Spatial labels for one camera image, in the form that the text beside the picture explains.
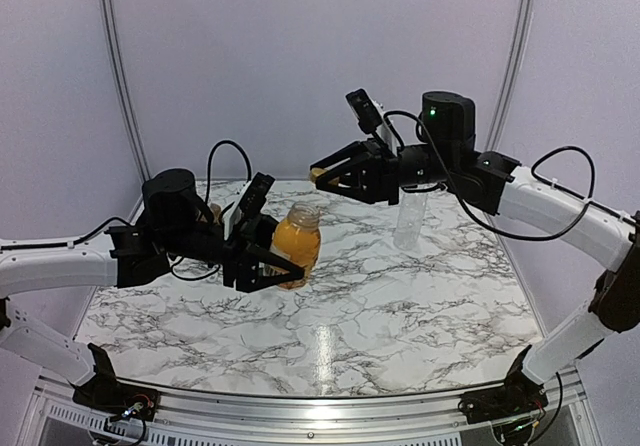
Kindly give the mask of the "tea bottle red label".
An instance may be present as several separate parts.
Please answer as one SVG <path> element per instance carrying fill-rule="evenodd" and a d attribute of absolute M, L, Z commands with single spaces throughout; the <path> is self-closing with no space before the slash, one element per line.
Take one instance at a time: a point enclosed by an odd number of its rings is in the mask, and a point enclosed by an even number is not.
<path fill-rule="evenodd" d="M 222 220 L 222 208 L 220 205 L 216 204 L 216 203 L 210 203 L 209 204 L 209 209 L 213 215 L 213 223 L 217 224 L 217 225 L 222 225 L 223 224 L 223 220 Z"/>

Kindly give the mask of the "clear water bottle blue cap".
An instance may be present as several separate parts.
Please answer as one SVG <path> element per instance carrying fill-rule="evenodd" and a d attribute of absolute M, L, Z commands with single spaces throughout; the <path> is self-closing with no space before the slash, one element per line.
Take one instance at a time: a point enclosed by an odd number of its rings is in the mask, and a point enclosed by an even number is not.
<path fill-rule="evenodd" d="M 427 205 L 426 193 L 404 193 L 399 205 L 393 243 L 400 250 L 417 245 Z"/>

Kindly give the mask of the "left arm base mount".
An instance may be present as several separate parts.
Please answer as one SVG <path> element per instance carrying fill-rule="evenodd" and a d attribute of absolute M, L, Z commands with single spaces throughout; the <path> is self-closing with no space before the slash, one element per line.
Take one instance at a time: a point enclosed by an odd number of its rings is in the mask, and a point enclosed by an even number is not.
<path fill-rule="evenodd" d="M 160 397 L 156 389 L 120 381 L 115 374 L 108 353 L 93 343 L 87 344 L 93 363 L 89 378 L 72 384 L 76 404 L 110 413 L 114 420 L 137 417 L 152 421 Z"/>

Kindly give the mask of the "yellow juice bottle cap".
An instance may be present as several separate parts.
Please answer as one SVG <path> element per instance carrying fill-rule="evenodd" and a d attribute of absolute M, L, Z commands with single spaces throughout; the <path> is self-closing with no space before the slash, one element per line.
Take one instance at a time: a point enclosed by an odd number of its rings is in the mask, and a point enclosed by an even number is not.
<path fill-rule="evenodd" d="M 326 172 L 323 168 L 312 168 L 309 173 L 309 179 L 312 183 L 315 183 L 319 177 Z"/>

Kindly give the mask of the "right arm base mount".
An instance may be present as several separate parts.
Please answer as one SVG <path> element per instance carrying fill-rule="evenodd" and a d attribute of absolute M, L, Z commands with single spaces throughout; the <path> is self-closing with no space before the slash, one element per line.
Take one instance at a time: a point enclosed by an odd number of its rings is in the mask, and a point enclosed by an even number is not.
<path fill-rule="evenodd" d="M 527 346 L 516 356 L 498 386 L 475 389 L 461 395 L 458 410 L 469 424 L 540 411 L 548 405 L 542 384 L 535 383 L 523 372 L 524 359 L 530 350 L 531 346 Z"/>

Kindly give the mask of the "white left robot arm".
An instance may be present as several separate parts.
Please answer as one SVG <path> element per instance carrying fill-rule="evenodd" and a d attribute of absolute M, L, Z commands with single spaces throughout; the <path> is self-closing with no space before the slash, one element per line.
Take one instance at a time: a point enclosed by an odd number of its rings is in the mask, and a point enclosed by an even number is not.
<path fill-rule="evenodd" d="M 65 378 L 106 411 L 125 404 L 108 354 L 60 334 L 10 305 L 11 296 L 66 287 L 130 288 L 171 271 L 174 258 L 220 266 L 223 284 L 251 293 L 299 280 L 302 267 L 270 250 L 275 220 L 261 212 L 274 179 L 258 173 L 219 222 L 198 195 L 194 174 L 165 170 L 142 186 L 135 224 L 109 219 L 97 232 L 49 243 L 1 243 L 1 346 Z"/>

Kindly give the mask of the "orange object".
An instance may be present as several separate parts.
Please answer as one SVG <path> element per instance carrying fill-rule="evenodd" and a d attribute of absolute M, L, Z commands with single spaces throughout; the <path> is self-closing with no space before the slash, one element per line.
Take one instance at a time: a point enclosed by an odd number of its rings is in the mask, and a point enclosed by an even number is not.
<path fill-rule="evenodd" d="M 280 284 L 281 289 L 299 289 L 308 282 L 321 247 L 319 223 L 318 207 L 307 202 L 296 202 L 277 225 L 270 251 L 304 270 L 301 279 Z"/>

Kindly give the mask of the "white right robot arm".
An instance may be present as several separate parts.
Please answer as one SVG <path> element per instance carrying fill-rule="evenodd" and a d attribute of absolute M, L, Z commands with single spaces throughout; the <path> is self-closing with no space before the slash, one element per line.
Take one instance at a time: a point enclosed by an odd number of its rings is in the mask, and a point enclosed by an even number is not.
<path fill-rule="evenodd" d="M 399 192 L 436 187 L 474 209 L 540 230 L 536 241 L 560 239 L 604 269 L 592 299 L 541 342 L 520 353 L 495 396 L 515 414 L 560 369 L 614 333 L 639 325 L 639 217 L 600 205 L 540 176 L 534 167 L 475 149 L 475 104 L 452 92 L 422 96 L 422 111 L 384 111 L 362 90 L 346 96 L 368 140 L 314 162 L 318 189 L 367 204 L 395 205 Z"/>

